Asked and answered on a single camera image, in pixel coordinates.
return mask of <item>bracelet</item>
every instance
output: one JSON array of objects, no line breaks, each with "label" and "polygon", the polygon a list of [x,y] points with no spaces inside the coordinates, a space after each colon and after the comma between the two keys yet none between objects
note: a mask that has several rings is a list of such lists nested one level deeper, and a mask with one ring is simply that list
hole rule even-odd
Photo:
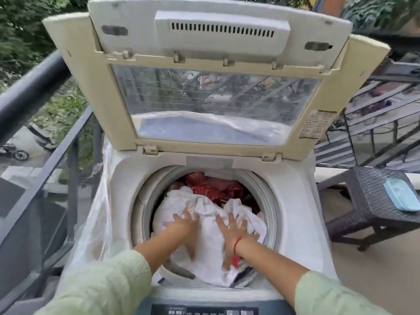
[{"label": "bracelet", "polygon": [[234,268],[239,268],[239,262],[241,261],[241,258],[236,254],[236,245],[241,241],[243,238],[251,238],[251,236],[240,236],[236,239],[234,244],[234,255],[232,255],[231,258],[231,265],[234,266]]}]

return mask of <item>light green sleeve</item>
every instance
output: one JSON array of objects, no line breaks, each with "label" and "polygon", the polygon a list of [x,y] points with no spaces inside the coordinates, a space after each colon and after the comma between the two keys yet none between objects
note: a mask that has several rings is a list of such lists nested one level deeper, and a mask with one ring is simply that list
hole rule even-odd
[{"label": "light green sleeve", "polygon": [[297,315],[390,315],[362,295],[313,271],[297,284],[294,306]]},{"label": "light green sleeve", "polygon": [[36,315],[133,315],[151,288],[144,257],[125,251],[68,273],[62,289]]}]

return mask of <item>hand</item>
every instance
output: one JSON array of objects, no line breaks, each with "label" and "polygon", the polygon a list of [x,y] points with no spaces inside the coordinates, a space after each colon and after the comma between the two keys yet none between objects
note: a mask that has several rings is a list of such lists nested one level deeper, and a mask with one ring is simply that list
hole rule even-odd
[{"label": "hand", "polygon": [[238,229],[238,225],[232,213],[228,214],[229,217],[229,228],[223,222],[223,218],[220,215],[216,215],[216,222],[219,226],[220,231],[225,238],[225,259],[222,264],[224,270],[230,270],[231,259],[234,255],[234,245],[239,237],[249,237],[255,240],[260,238],[260,235],[257,233],[249,234],[247,232],[247,220],[242,220],[241,227]]},{"label": "hand", "polygon": [[195,247],[197,245],[199,219],[198,214],[194,213],[194,218],[187,208],[184,209],[184,217],[176,213],[173,214],[173,222],[165,224],[167,229],[175,229],[176,232],[185,234],[184,245],[191,260],[195,258]]}]

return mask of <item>light blue container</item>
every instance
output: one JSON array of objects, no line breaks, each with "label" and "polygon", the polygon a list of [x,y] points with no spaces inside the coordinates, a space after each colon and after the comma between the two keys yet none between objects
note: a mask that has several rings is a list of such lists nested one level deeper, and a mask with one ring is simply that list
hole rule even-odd
[{"label": "light blue container", "polygon": [[401,211],[420,211],[420,201],[404,180],[389,178],[383,184],[393,204]]}]

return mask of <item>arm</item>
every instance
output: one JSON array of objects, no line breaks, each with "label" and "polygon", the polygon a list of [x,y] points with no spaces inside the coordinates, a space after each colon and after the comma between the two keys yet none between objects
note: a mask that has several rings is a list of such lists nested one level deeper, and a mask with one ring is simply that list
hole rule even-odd
[{"label": "arm", "polygon": [[297,315],[389,315],[337,281],[258,243],[247,233],[245,221],[239,229],[232,214],[229,214],[229,228],[220,216],[216,216],[216,221],[226,241],[224,264],[230,261],[234,244],[242,236],[236,245],[236,254],[264,275]]},{"label": "arm", "polygon": [[152,274],[182,244],[194,256],[198,219],[189,213],[149,241],[105,262],[64,275],[61,290],[36,315],[133,315],[149,293]]}]

